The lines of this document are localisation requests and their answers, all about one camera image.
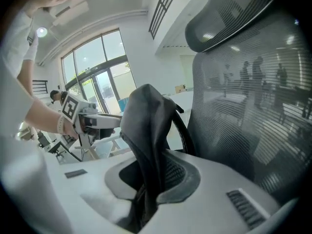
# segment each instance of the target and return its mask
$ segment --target window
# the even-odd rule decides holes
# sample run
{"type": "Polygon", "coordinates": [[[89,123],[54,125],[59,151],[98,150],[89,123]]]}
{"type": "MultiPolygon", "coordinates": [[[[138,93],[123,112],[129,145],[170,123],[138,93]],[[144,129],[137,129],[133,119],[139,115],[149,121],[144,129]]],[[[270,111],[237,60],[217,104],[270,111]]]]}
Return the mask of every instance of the window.
{"type": "Polygon", "coordinates": [[[76,49],[75,58],[78,74],[105,62],[101,37],[76,49]]]}
{"type": "Polygon", "coordinates": [[[119,104],[124,107],[136,89],[118,30],[73,49],[62,58],[62,68],[66,90],[95,103],[99,112],[121,114],[119,104]]]}
{"type": "Polygon", "coordinates": [[[125,55],[120,32],[116,31],[103,36],[103,43],[108,60],[125,55]]]}
{"type": "Polygon", "coordinates": [[[63,70],[65,83],[69,83],[76,77],[73,52],[63,59],[63,70]]]}

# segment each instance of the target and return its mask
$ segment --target robotic arm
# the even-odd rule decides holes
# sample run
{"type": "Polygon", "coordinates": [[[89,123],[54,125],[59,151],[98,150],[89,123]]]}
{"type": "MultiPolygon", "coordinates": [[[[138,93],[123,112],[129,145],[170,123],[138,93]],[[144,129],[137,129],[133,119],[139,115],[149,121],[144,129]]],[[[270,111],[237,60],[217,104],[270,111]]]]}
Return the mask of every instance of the robotic arm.
{"type": "Polygon", "coordinates": [[[67,94],[61,113],[73,124],[83,149],[91,149],[97,139],[109,137],[121,121],[121,116],[99,114],[95,103],[71,94],[67,94]]]}

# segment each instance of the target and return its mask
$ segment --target metal railing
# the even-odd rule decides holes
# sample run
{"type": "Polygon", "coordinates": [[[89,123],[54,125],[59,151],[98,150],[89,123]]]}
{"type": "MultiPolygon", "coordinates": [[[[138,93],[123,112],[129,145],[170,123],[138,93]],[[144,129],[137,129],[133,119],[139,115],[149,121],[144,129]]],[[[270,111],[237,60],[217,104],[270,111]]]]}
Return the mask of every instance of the metal railing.
{"type": "Polygon", "coordinates": [[[151,32],[153,39],[159,29],[159,26],[167,13],[168,8],[170,7],[173,0],[159,0],[154,12],[152,22],[150,25],[149,32],[151,32]]]}
{"type": "Polygon", "coordinates": [[[35,96],[47,94],[47,83],[47,80],[33,80],[33,94],[35,96]]]}

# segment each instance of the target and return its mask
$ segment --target ceiling vent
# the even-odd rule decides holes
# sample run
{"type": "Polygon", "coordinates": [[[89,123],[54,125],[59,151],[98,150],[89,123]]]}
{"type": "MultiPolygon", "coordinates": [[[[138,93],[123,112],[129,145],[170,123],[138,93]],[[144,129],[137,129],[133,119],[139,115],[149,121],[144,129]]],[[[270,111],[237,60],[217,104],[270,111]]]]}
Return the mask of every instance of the ceiling vent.
{"type": "Polygon", "coordinates": [[[50,15],[55,18],[53,21],[54,26],[65,25],[88,10],[89,6],[86,0],[70,0],[52,7],[50,15]]]}

